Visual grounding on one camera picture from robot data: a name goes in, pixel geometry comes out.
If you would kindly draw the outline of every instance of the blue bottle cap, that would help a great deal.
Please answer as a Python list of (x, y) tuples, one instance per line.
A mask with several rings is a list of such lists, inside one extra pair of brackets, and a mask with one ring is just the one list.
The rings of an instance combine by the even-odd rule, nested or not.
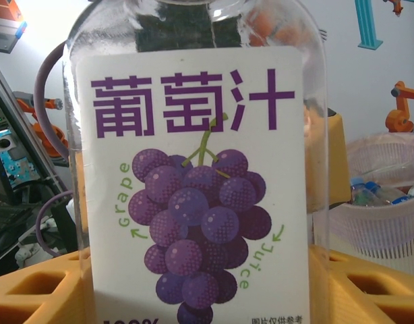
[(356, 186), (358, 184), (364, 184), (364, 180), (361, 177), (351, 178), (351, 186)]
[(377, 183), (373, 182), (373, 181), (369, 181), (366, 185), (366, 188), (369, 189), (370, 191), (372, 191), (374, 188), (379, 187), (379, 185), (377, 185)]

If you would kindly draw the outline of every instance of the white label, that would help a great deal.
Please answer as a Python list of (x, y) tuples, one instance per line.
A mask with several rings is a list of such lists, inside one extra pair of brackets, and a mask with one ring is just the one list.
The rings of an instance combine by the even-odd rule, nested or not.
[(309, 323), (299, 52), (89, 57), (77, 83), (98, 322)]

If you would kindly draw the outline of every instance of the white wall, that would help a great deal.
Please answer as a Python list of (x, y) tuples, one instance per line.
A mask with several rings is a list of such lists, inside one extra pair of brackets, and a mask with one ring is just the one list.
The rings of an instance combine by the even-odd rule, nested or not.
[[(38, 68), (47, 54), (65, 40), (72, 24), (89, 4), (87, 0), (17, 0), (28, 28), (11, 55), (0, 53), (0, 69), (12, 90), (33, 91)], [(352, 0), (303, 0), (318, 25), (327, 29), (329, 106), (344, 118), (347, 140), (385, 132), (388, 112), (395, 108), (390, 91), (397, 81), (414, 88), (414, 3), (403, 1), (401, 17), (392, 4), (372, 0), (378, 38), (377, 51), (360, 49), (359, 27)], [(61, 65), (53, 70), (48, 97), (62, 97)], [(414, 102), (411, 119), (414, 121)], [(65, 129), (62, 111), (50, 119)]]

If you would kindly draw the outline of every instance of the white plastic basket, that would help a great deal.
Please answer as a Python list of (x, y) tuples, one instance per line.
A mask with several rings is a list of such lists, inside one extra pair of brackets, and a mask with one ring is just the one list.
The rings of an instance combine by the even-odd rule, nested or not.
[[(351, 177), (370, 174), (366, 181), (381, 184), (414, 182), (414, 169), (391, 167), (414, 161), (412, 133), (373, 135), (349, 144), (347, 154)], [(331, 210), (330, 247), (414, 275), (414, 198), (392, 206), (343, 204)]]

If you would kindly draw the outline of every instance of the bunch of grapes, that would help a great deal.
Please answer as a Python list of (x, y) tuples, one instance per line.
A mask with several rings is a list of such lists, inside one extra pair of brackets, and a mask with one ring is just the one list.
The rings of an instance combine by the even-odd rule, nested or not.
[(155, 245), (144, 263), (161, 275), (159, 299), (181, 304), (180, 324), (212, 322), (212, 305), (237, 293), (227, 270), (246, 261), (245, 239), (260, 240), (271, 230), (269, 214), (256, 206), (266, 183), (247, 168), (245, 155), (233, 149), (214, 156), (211, 166), (194, 167), (190, 159), (154, 148), (134, 157), (132, 170), (145, 186), (131, 198), (129, 214), (150, 226)]

